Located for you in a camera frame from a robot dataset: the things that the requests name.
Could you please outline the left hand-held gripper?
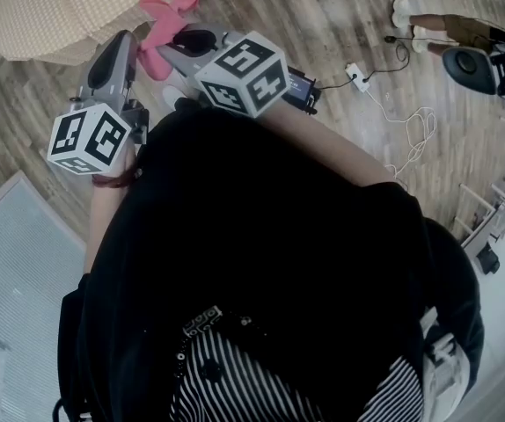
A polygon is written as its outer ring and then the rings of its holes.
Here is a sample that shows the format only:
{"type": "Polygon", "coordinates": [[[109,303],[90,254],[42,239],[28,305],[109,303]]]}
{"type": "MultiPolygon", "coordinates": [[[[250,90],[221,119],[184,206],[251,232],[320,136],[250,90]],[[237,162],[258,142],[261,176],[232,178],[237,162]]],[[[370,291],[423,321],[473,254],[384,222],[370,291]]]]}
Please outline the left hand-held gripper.
{"type": "Polygon", "coordinates": [[[48,161],[75,175],[112,170],[127,139],[146,143],[149,111],[130,96],[137,40],[120,31],[97,48],[80,76],[70,109],[55,118],[48,161]]]}

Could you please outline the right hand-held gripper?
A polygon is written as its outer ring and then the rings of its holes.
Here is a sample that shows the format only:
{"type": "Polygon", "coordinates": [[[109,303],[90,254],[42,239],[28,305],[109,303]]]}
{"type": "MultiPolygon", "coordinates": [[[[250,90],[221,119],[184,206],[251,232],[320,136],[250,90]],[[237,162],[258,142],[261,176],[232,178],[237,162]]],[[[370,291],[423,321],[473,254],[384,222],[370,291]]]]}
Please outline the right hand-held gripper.
{"type": "Polygon", "coordinates": [[[257,118],[290,88],[283,51],[251,31],[219,24],[189,24],[157,52],[209,103],[257,118]]]}

